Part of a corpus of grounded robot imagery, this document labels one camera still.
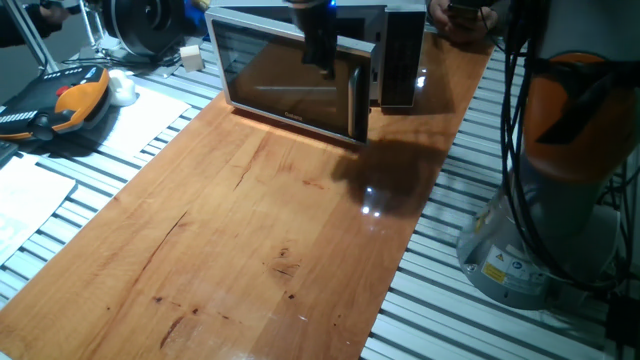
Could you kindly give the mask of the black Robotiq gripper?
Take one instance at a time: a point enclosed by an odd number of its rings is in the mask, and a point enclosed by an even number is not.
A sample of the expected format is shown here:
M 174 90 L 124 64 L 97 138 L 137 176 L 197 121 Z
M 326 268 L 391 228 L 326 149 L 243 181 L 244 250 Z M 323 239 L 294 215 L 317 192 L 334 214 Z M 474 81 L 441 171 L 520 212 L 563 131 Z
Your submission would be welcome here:
M 324 79 L 334 80 L 337 42 L 336 2 L 334 0 L 285 0 L 285 3 L 292 13 L 294 24 L 305 37 L 307 46 L 303 52 L 302 63 L 319 66 Z

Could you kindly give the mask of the bare hand holding phone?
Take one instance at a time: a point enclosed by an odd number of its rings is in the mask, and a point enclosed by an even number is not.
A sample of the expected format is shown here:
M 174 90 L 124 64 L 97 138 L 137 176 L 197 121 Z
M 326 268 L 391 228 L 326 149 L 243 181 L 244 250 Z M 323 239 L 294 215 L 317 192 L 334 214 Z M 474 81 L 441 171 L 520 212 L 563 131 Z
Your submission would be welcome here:
M 428 14 L 438 33 L 451 43 L 470 44 L 483 40 L 492 30 L 499 28 L 503 19 L 496 7 L 482 6 L 470 14 L 461 16 L 452 12 L 450 0 L 431 0 Z

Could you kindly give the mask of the dark gloved hand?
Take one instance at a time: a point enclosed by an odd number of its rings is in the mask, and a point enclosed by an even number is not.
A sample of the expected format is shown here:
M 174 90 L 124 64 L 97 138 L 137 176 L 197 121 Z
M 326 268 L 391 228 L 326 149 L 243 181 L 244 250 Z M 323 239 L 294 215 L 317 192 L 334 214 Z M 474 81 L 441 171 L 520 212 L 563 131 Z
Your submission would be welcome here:
M 51 26 L 61 26 L 71 16 L 67 9 L 59 6 L 46 8 L 39 5 L 37 13 L 38 19 L 43 20 L 47 25 Z

